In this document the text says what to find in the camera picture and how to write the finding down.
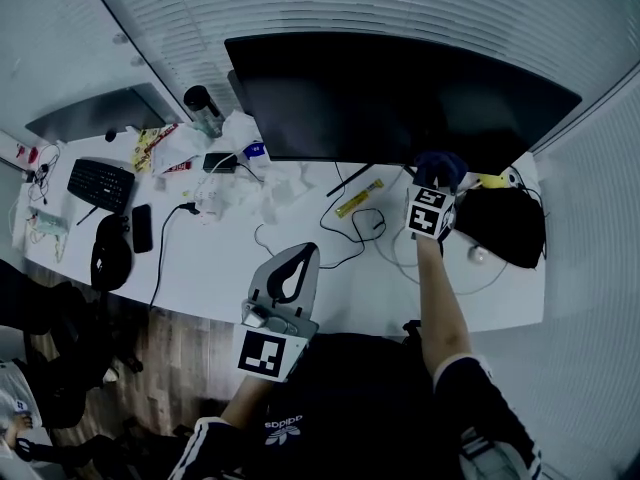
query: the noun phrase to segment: box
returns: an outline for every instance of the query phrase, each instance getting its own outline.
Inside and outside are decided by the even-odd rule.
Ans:
[[[411,185],[405,228],[438,239],[453,220],[455,197],[429,188]]]

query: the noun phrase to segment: window blinds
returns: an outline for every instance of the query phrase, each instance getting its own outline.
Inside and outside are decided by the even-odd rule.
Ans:
[[[640,0],[105,1],[176,98],[203,84],[225,113],[238,106],[230,37],[346,30],[439,41],[553,80],[582,96],[580,109],[640,58]]]

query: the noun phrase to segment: smartphone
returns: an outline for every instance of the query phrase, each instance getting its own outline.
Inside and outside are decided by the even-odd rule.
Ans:
[[[136,254],[153,249],[153,231],[151,230],[151,206],[143,204],[131,211],[133,227],[133,252]]]

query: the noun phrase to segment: striped sleeve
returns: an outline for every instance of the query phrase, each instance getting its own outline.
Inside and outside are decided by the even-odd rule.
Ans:
[[[221,418],[200,418],[169,480],[223,478],[242,465],[244,434]]]
[[[538,479],[540,450],[478,359],[456,358],[434,379],[435,403],[458,441],[465,479]]]

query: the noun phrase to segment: computer mouse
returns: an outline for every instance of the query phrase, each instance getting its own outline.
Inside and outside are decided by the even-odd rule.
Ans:
[[[476,265],[482,265],[484,263],[485,258],[489,254],[484,247],[480,247],[479,245],[475,245],[469,249],[469,253],[467,257],[471,263],[475,263]]]

